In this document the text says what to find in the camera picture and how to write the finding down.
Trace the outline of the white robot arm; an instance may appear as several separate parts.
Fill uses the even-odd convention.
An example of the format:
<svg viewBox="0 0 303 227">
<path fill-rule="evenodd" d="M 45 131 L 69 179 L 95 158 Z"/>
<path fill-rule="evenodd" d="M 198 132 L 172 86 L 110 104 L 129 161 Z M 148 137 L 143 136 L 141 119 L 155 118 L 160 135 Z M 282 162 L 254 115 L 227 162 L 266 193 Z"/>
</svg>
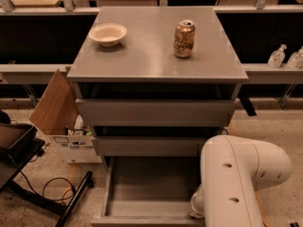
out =
<svg viewBox="0 0 303 227">
<path fill-rule="evenodd" d="M 292 162 L 275 144 L 218 135 L 205 142 L 200 169 L 192 217 L 202 218 L 205 227 L 263 227 L 256 192 L 286 182 Z"/>
</svg>

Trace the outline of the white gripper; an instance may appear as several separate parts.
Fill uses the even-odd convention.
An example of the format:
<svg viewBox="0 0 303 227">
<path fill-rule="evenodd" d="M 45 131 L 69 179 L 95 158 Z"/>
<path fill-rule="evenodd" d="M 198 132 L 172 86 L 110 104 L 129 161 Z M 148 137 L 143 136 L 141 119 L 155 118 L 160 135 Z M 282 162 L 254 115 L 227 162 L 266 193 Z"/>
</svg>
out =
<svg viewBox="0 0 303 227">
<path fill-rule="evenodd" d="M 190 215 L 196 219 L 205 217 L 204 190 L 201 185 L 190 199 Z"/>
</svg>

